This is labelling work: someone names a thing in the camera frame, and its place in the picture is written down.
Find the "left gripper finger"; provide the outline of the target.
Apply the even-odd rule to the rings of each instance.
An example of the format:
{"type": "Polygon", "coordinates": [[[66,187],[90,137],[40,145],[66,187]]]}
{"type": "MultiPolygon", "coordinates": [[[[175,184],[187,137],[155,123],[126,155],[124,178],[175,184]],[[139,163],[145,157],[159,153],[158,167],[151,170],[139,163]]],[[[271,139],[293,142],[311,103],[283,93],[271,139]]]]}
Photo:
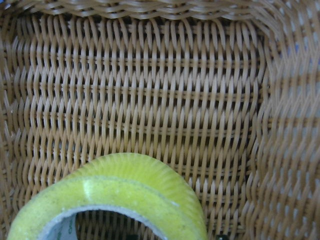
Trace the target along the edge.
{"type": "Polygon", "coordinates": [[[228,240],[228,236],[226,234],[217,234],[215,240],[228,240]]]}

